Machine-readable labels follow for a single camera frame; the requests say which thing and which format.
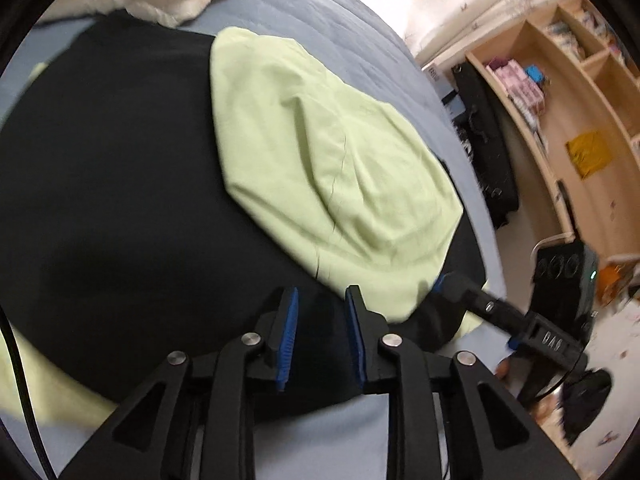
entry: light green cloth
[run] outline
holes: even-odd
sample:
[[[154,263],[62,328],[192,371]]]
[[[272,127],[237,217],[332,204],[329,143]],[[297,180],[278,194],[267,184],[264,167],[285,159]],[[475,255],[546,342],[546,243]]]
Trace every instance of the light green cloth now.
[[[357,284],[370,310],[407,319],[462,215],[411,124],[294,40],[226,28],[210,74],[228,193],[335,292]]]

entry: wooden bookshelf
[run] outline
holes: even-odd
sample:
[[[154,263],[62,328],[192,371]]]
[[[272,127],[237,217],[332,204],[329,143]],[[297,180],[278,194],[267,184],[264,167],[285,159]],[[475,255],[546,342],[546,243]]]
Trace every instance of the wooden bookshelf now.
[[[553,213],[563,232],[571,226],[557,181],[564,181],[585,241],[604,260],[621,253],[640,253],[640,158],[632,138],[640,135],[640,88],[635,65],[623,66],[607,45],[576,19],[586,0],[563,0],[538,10],[508,30],[473,47],[467,59],[484,76],[516,124],[542,176]],[[569,25],[587,55],[578,61],[545,33],[559,20]],[[546,111],[540,117],[549,143],[544,153],[503,87],[485,69],[495,56],[515,59],[522,66],[537,65],[550,80]],[[580,179],[565,143],[580,134],[599,131],[613,161]]]

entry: white cable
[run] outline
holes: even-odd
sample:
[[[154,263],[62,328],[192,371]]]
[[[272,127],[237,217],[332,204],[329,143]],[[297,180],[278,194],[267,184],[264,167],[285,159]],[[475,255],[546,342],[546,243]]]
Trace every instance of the white cable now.
[[[532,269],[536,269],[536,260],[535,260],[535,256],[536,254],[538,254],[538,249],[540,248],[540,246],[542,244],[546,244],[547,242],[555,242],[556,240],[560,240],[561,238],[575,238],[575,234],[574,233],[562,233],[559,235],[553,235],[550,236],[549,238],[545,238],[544,240],[540,240],[536,246],[533,248],[533,250],[531,251],[531,256],[529,258],[530,264]]]

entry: black case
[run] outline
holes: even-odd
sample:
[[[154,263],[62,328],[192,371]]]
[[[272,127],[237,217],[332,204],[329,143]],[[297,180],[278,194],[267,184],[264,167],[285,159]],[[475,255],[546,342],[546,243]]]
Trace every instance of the black case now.
[[[507,145],[489,101],[492,90],[471,63],[452,70],[466,108],[466,115],[454,122],[468,131],[474,169],[497,229],[508,224],[507,213],[518,210],[520,199]]]

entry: blue mattress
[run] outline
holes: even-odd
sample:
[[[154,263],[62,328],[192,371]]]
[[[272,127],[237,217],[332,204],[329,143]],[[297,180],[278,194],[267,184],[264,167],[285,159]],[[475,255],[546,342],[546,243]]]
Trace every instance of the blue mattress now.
[[[27,35],[0,78],[0,125],[20,97],[34,65],[51,60],[91,23],[91,18],[68,20],[36,27]],[[359,0],[214,0],[183,28],[216,34],[231,25],[294,38],[344,82],[389,102],[403,114],[449,168],[475,229],[490,289],[505,296],[494,229],[471,165],[434,89],[390,27]],[[504,341],[483,326],[448,351],[471,346],[491,367],[506,354]],[[383,479],[386,414],[386,396],[373,396],[259,428],[258,480]],[[7,425],[34,463],[23,423],[8,420]],[[78,428],[44,431],[57,469],[88,436]]]

